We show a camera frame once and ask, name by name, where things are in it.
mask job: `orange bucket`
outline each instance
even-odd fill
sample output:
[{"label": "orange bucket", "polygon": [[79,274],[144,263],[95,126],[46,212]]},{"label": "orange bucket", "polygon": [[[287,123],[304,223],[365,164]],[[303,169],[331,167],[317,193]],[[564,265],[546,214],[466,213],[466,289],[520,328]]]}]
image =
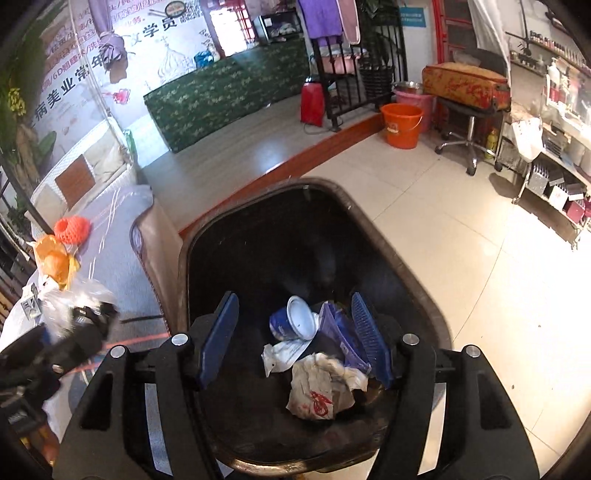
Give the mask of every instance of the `orange bucket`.
[{"label": "orange bucket", "polygon": [[417,146],[423,110],[415,105],[389,103],[381,109],[386,125],[386,141],[396,148]]}]

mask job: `blue sign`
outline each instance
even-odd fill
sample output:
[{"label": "blue sign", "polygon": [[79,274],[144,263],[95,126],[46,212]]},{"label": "blue sign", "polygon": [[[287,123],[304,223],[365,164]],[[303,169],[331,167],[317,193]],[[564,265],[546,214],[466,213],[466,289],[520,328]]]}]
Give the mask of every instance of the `blue sign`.
[{"label": "blue sign", "polygon": [[425,9],[421,7],[400,7],[403,27],[427,28]]}]

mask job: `hanging cloth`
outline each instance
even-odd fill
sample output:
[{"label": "hanging cloth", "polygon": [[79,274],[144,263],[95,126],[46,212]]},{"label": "hanging cloth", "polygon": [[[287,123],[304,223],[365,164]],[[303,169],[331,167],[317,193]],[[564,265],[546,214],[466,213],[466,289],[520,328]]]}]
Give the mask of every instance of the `hanging cloth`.
[{"label": "hanging cloth", "polygon": [[105,70],[110,70],[117,60],[127,58],[125,43],[113,30],[109,0],[88,0],[90,16],[100,39],[99,53]]},{"label": "hanging cloth", "polygon": [[337,37],[343,33],[336,0],[298,0],[310,38]]},{"label": "hanging cloth", "polygon": [[357,45],[361,41],[361,32],[355,0],[337,0],[337,5],[345,37],[351,45]]},{"label": "hanging cloth", "polygon": [[507,81],[511,86],[511,63],[497,0],[468,0],[472,26],[478,48],[502,55],[505,59]]}]

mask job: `plastic bag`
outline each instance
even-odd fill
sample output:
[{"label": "plastic bag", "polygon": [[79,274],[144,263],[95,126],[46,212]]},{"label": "plastic bag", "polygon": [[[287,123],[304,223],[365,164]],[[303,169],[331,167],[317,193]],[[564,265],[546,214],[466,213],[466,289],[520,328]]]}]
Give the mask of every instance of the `plastic bag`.
[{"label": "plastic bag", "polygon": [[98,312],[101,303],[116,305],[113,295],[100,282],[75,277],[68,290],[50,290],[41,299],[41,310],[52,340],[65,338],[74,328],[73,309],[90,307]]},{"label": "plastic bag", "polygon": [[262,362],[265,365],[265,376],[289,370],[302,353],[306,351],[312,340],[286,340],[276,345],[266,344],[262,351]]},{"label": "plastic bag", "polygon": [[344,367],[324,353],[314,353],[294,363],[289,410],[304,420],[331,420],[351,408],[351,389],[367,390],[367,376],[356,368]]}]

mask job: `white wall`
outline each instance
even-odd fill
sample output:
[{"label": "white wall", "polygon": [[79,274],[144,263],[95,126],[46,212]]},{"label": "white wall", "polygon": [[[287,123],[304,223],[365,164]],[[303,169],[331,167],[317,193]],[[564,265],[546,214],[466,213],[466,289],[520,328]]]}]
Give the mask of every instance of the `white wall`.
[{"label": "white wall", "polygon": [[[499,10],[501,11],[501,18],[505,31],[525,37],[523,16],[521,14],[519,0],[497,0],[497,3],[499,5]],[[525,11],[525,19],[527,20],[528,33],[530,30],[533,30],[534,32],[541,34],[543,37],[548,37],[551,40],[557,41],[574,51],[579,50],[568,35],[565,35],[550,24],[550,20],[548,20],[545,15],[548,8],[544,4],[536,0],[523,0],[523,7]],[[520,42],[521,40],[518,38],[509,39],[509,44],[512,50],[516,50],[517,45]],[[538,52],[538,50],[532,51],[534,55]]]},{"label": "white wall", "polygon": [[435,54],[435,27],[433,4],[431,0],[410,0],[405,2],[408,7],[423,7],[427,28],[403,27],[404,44],[406,46],[408,79],[422,82],[421,72],[427,65],[437,63]]}]

